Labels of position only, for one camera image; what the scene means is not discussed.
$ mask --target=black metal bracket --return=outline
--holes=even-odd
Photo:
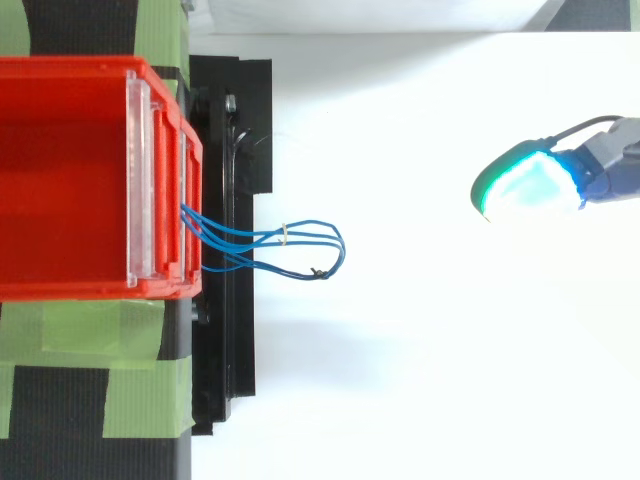
[[[203,213],[251,231],[253,195],[272,191],[271,61],[192,56],[191,86],[190,120],[204,145]],[[203,248],[205,265],[229,266]],[[209,435],[229,417],[232,398],[255,395],[253,271],[203,272],[193,317],[193,434]]]

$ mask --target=red storage box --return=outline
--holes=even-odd
[[[134,57],[0,58],[0,302],[201,290],[202,144]]]

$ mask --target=blue light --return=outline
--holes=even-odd
[[[482,200],[482,211],[493,220],[576,212],[580,204],[571,174],[550,155],[536,152],[491,184]]]

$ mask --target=green masking tape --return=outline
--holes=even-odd
[[[9,438],[11,402],[13,401],[13,366],[0,367],[0,439]]]
[[[631,6],[631,31],[640,30],[640,0],[630,0]]]
[[[163,301],[5,303],[0,366],[151,369],[163,324]]]
[[[191,85],[190,56],[189,56],[189,19],[186,15],[180,17],[180,70],[187,84]]]
[[[180,68],[182,17],[177,0],[139,0],[134,54],[150,65]]]
[[[22,0],[0,0],[0,57],[28,57],[31,35]]]
[[[104,438],[178,438],[194,425],[191,357],[151,370],[111,370]]]

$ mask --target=white background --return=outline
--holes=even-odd
[[[319,218],[348,247],[327,282],[256,275],[258,396],[194,439],[195,480],[640,478],[640,205],[523,230],[469,201],[515,143],[638,115],[640,37],[202,35],[192,52],[273,59],[256,227]]]

